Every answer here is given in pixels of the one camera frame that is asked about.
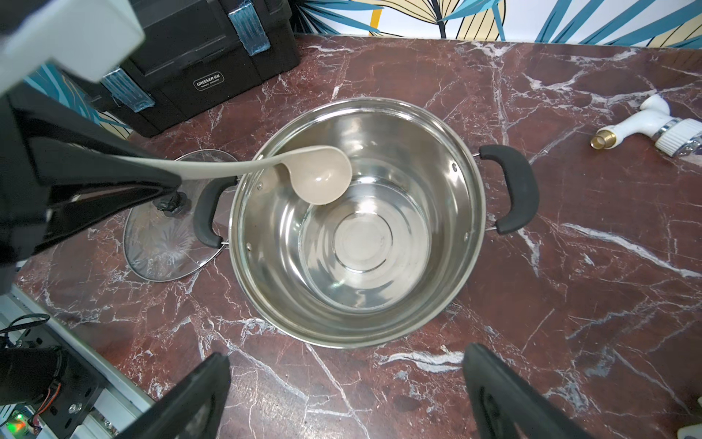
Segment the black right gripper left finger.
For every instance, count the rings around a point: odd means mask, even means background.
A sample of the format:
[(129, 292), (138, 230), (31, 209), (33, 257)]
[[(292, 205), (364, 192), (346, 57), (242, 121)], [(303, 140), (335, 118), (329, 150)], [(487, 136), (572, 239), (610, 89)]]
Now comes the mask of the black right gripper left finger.
[(215, 438), (230, 389), (230, 361), (211, 354), (120, 438)]

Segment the stainless steel pot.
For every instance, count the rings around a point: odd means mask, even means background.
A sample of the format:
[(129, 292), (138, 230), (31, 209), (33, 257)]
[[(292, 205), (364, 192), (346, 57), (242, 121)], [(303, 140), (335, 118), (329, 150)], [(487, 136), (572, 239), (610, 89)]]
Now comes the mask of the stainless steel pot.
[(408, 102), (331, 102), (283, 126), (258, 157), (315, 145), (350, 159), (339, 199), (301, 200), (279, 166), (214, 179), (197, 202), (194, 230), (208, 247), (228, 246), (239, 285), (265, 320), (316, 346), (384, 344), (453, 301), (487, 231), (480, 161), (501, 166), (510, 197), (497, 233), (524, 228), (539, 208), (534, 172), (518, 150), (471, 150), (440, 117)]

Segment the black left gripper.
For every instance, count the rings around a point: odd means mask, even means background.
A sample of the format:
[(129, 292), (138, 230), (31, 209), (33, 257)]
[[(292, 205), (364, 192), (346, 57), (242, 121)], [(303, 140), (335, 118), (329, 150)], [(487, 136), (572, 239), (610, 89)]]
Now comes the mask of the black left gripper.
[[(19, 84), (1, 96), (1, 294), (16, 264), (117, 213), (170, 196), (181, 178), (144, 150)], [(53, 186), (105, 188), (71, 196)]]

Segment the white pipe elbow fitting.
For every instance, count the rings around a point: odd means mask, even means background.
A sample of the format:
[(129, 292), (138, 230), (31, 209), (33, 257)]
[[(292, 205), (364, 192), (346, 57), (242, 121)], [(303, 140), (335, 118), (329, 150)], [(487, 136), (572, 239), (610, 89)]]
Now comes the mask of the white pipe elbow fitting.
[(676, 432), (677, 439), (702, 439), (702, 422), (681, 427)]

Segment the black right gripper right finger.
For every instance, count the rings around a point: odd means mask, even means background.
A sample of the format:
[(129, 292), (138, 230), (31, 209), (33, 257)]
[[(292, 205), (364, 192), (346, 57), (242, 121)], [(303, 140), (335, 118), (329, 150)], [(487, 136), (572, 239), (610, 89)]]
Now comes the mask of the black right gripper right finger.
[(464, 351), (463, 375), (481, 438), (589, 438), (487, 347)]

